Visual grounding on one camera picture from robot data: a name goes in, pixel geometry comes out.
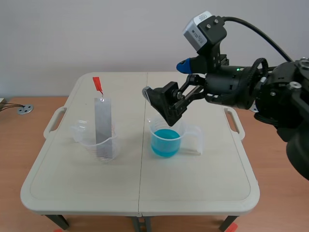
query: measuring cup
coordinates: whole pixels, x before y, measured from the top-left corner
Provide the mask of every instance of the measuring cup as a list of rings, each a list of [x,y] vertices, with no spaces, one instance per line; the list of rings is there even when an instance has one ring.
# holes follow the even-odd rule
[[[115,126],[112,123],[111,137],[102,136],[102,131],[98,131],[95,123],[77,120],[74,126],[71,126],[71,133],[74,141],[80,143],[86,150],[95,155],[100,161],[108,162],[119,155],[118,137],[115,133]]]
[[[148,119],[151,132],[151,148],[160,156],[172,157],[181,145],[181,140],[186,135],[193,135],[198,139],[197,151],[203,153],[204,136],[197,126],[187,125],[182,119],[170,127],[161,115]]]

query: orange tape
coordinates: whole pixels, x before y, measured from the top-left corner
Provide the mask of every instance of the orange tape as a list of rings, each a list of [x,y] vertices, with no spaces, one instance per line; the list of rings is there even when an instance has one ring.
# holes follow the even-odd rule
[[[96,87],[97,91],[100,91],[101,94],[103,94],[100,78],[98,76],[94,76],[94,77],[92,77],[92,79],[93,79],[93,82],[95,83],[95,87]]]
[[[225,232],[235,232],[238,228],[238,225],[236,223],[232,223]]]

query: white wall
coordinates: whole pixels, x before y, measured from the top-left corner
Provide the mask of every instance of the white wall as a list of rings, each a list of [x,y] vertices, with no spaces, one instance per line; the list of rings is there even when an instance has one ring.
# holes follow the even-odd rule
[[[196,55],[182,29],[204,10],[251,22],[294,59],[309,56],[308,9],[308,0],[1,0],[0,95],[68,95],[88,72],[174,71]],[[225,28],[231,65],[284,62],[249,29]]]

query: wooden surface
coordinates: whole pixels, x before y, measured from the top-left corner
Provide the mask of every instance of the wooden surface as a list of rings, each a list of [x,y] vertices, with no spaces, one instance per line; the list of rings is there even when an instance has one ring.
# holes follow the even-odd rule
[[[21,186],[43,143],[43,131],[66,98],[15,98],[10,103],[34,104],[20,116],[16,109],[0,112],[0,232],[52,232],[58,229],[20,201]],[[245,150],[259,182],[261,198],[248,215],[236,220],[237,232],[304,232],[309,229],[309,181],[293,169],[285,143],[272,126],[253,113],[238,110],[246,131]],[[126,217],[66,216],[72,232],[133,232]],[[153,232],[218,232],[224,217],[154,217]]]

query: table leg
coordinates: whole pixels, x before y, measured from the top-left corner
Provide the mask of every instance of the table leg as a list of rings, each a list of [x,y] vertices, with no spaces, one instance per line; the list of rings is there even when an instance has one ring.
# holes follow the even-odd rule
[[[145,225],[146,225],[146,231],[151,232],[151,217],[144,217]]]
[[[131,217],[135,232],[141,232],[140,221],[138,217]]]
[[[238,216],[227,216],[224,222],[219,227],[219,230],[224,232],[238,218]]]
[[[61,229],[66,230],[69,227],[68,222],[62,215],[45,215],[57,224]]]

